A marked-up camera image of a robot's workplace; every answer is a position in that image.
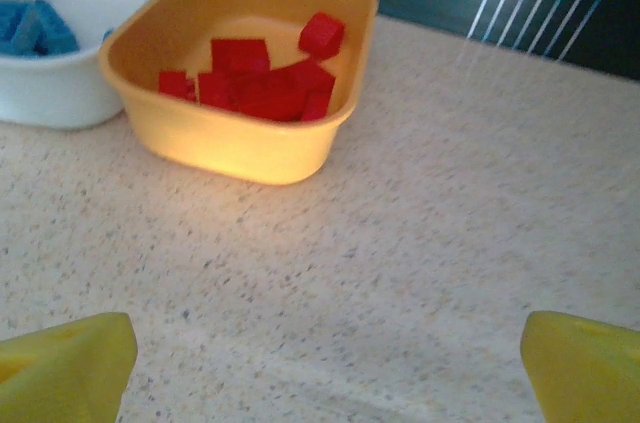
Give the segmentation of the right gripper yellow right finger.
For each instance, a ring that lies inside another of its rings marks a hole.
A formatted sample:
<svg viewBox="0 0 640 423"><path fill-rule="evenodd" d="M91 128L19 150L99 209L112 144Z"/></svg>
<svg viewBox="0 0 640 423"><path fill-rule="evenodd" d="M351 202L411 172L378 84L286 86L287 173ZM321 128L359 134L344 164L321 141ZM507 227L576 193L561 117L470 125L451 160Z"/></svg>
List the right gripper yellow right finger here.
<svg viewBox="0 0 640 423"><path fill-rule="evenodd" d="M535 311L520 352L547 422L639 420L638 331Z"/></svg>

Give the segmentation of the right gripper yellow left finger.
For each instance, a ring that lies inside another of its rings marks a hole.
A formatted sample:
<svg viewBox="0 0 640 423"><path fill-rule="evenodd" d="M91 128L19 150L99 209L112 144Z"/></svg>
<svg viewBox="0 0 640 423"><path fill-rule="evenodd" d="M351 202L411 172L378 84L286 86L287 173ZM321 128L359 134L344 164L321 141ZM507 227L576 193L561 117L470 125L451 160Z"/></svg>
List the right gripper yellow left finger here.
<svg viewBox="0 0 640 423"><path fill-rule="evenodd" d="M114 422L138 352L108 312L1 342L3 422Z"/></svg>

